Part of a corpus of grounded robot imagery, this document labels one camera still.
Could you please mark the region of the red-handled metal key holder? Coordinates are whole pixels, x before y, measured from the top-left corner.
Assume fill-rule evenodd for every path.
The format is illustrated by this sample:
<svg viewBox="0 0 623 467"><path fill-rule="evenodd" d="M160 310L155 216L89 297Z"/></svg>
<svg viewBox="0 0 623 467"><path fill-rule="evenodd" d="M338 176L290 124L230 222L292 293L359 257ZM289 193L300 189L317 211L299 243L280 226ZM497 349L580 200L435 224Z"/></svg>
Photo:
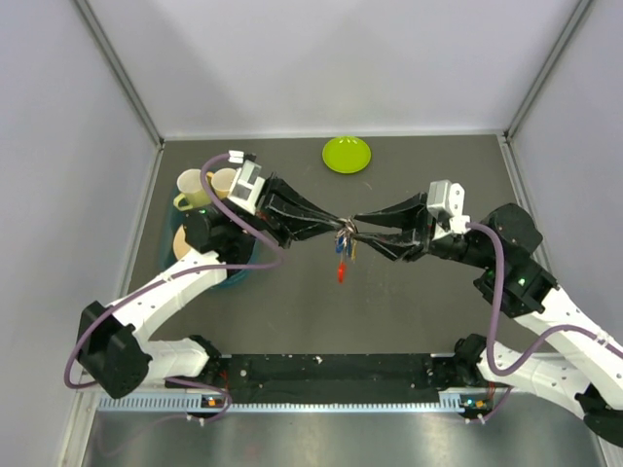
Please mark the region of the red-handled metal key holder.
<svg viewBox="0 0 623 467"><path fill-rule="evenodd" d="M356 261L357 241L355 236L358 233L358 228L351 217L341 218L340 221L343 224L335 236L335 252L339 257L337 280L339 284L343 284L347 272L347 263Z"/></svg>

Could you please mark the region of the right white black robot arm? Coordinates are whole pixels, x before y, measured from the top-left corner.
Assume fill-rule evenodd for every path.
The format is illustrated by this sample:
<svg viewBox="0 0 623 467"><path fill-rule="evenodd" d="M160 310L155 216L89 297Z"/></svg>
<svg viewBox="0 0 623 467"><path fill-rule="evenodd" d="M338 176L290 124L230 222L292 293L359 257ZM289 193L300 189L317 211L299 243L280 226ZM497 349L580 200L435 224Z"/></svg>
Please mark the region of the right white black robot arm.
<svg viewBox="0 0 623 467"><path fill-rule="evenodd" d="M587 316L532 256L542 241L531 215L506 203L475 222L464 193L419 194L355 215L384 233L359 233L392 261L434 256L482 270L474 285L492 306L480 350L454 362L468 385L497 382L530 392L580 418L607 442L622 444L622 346Z"/></svg>

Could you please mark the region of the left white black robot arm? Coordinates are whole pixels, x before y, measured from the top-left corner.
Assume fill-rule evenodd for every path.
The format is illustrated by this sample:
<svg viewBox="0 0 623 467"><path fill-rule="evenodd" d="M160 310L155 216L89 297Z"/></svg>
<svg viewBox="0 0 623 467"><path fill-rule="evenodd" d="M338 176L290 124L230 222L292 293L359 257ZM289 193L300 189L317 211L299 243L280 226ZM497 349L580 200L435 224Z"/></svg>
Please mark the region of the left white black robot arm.
<svg viewBox="0 0 623 467"><path fill-rule="evenodd" d="M232 170L225 190L214 186L212 172L199 178L209 202L186 213L189 251L138 290L109 305L93 302L82 312L70 360L114 399L172 378L214 383L221 364L205 338L155 341L156 331L207 290L281 263L280 257L252 262L256 244L280 253L294 241L338 232L345 224L276 175L246 178L241 170Z"/></svg>

